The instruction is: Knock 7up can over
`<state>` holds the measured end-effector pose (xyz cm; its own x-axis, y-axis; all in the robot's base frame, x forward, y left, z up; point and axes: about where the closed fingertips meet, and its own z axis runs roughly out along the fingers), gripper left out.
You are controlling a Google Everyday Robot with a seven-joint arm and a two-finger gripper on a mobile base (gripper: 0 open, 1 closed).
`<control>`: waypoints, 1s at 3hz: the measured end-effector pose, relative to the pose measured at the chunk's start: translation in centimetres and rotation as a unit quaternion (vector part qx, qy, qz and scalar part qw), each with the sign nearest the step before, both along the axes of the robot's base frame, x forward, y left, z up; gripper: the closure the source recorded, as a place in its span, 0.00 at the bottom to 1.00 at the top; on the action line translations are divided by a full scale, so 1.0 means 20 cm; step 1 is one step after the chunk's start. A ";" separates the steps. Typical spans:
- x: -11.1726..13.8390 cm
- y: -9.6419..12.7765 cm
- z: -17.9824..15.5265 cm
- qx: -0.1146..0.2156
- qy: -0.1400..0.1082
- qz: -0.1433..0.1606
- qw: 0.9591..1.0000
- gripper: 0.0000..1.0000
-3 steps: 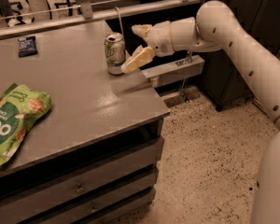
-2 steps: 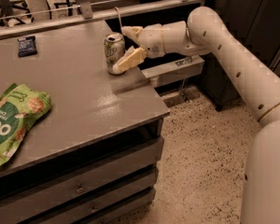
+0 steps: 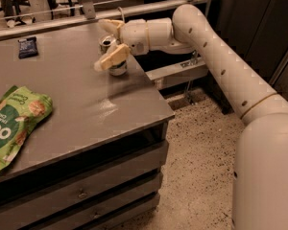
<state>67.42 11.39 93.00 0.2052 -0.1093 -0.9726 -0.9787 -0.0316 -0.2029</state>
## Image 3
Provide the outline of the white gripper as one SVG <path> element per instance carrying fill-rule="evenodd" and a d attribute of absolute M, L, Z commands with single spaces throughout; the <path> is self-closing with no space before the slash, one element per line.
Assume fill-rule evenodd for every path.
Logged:
<path fill-rule="evenodd" d="M 107 52 L 94 63 L 96 71 L 104 71 L 122 63 L 131 51 L 134 56 L 141 56 L 149 51 L 166 50 L 173 40 L 170 18 L 137 19 L 126 24 L 122 20 L 100 19 L 98 24 L 111 35 L 120 36 L 122 44 L 114 44 L 108 48 Z"/>

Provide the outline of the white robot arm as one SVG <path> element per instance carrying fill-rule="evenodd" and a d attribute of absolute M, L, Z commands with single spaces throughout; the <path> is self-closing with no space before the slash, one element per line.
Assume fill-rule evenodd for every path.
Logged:
<path fill-rule="evenodd" d="M 169 19 L 102 19 L 99 24 L 117 41 L 95 63 L 98 71 L 153 50 L 200 54 L 246 126 L 235 153 L 232 230 L 288 230 L 288 102 L 193 5 L 177 7 Z"/>

